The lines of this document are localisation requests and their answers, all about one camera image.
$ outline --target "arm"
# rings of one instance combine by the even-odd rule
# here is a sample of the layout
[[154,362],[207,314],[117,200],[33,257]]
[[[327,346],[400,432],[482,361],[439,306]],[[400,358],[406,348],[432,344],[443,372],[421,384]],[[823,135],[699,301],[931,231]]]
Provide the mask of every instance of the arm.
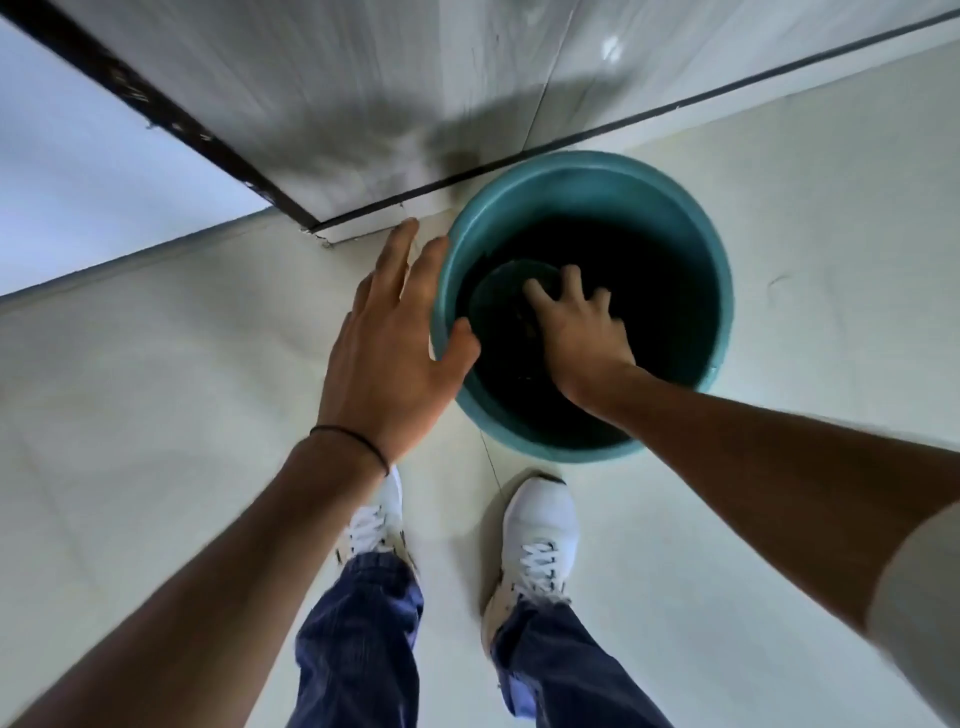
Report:
[[[416,221],[397,228],[357,289],[320,406],[320,424],[363,434],[391,463],[436,422],[479,354],[461,323],[447,356],[430,359],[446,240],[427,244],[404,288],[416,232]],[[243,726],[317,570],[382,477],[379,459],[342,433],[301,441],[236,522],[13,726]]]
[[610,292],[575,266],[525,287],[560,390],[640,440],[784,575],[861,632],[917,526],[960,498],[960,453],[698,394],[639,369]]

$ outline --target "hand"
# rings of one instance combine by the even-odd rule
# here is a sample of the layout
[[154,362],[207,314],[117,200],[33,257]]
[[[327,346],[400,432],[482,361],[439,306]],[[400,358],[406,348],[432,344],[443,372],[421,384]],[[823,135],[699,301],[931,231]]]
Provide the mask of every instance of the hand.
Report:
[[430,358],[430,311],[449,241],[431,240],[410,270],[420,224],[395,228],[373,272],[357,287],[324,380],[318,425],[359,432],[395,463],[422,439],[456,396],[480,342],[466,318],[450,332],[444,358]]
[[591,398],[605,389],[609,377],[629,369],[638,371],[627,343],[627,329],[610,317],[610,291],[597,288],[584,298],[580,268],[561,271],[564,292],[551,299],[534,279],[523,284],[523,293],[537,312],[543,332],[543,355],[557,388],[574,404],[593,409]]

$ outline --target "dark water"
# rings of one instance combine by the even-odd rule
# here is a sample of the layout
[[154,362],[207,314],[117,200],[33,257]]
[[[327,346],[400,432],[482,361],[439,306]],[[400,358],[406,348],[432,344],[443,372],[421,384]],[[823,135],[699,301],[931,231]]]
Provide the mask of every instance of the dark water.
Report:
[[[510,290],[509,282],[497,283],[504,305],[478,309],[474,299],[471,310],[478,285],[495,269],[517,260],[545,263],[540,267],[547,271],[544,287],[553,288],[555,295],[549,266],[579,265],[588,297],[598,286],[612,292],[611,315],[623,319],[639,366],[686,386],[702,376],[719,322],[719,295],[705,251],[678,248],[592,219],[558,216],[537,222],[473,265],[456,308],[458,316],[470,317],[480,339],[482,353],[474,370],[480,381],[536,431],[540,442],[585,449],[627,437],[570,404],[550,381],[533,312],[519,295],[523,276]],[[497,275],[505,279],[503,270]]]

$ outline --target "leg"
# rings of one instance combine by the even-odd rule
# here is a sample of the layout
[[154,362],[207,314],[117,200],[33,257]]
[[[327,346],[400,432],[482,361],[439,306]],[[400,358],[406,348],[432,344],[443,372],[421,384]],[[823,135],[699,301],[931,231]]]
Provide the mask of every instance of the leg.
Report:
[[564,589],[578,539],[563,483],[520,486],[504,516],[503,577],[484,616],[507,709],[542,726],[670,728],[570,609]]
[[300,690],[288,728],[417,723],[413,646],[423,596],[403,543],[399,493],[395,470],[337,544],[343,573],[297,635]]

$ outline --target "blue pants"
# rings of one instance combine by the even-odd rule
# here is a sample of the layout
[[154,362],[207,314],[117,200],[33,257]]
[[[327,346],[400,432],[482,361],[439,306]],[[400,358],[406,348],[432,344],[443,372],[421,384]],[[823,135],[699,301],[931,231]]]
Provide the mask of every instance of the blue pants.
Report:
[[[413,728],[423,594],[392,553],[351,559],[297,635],[300,692],[288,728]],[[520,600],[493,641],[503,700],[538,726],[670,728],[566,604]]]

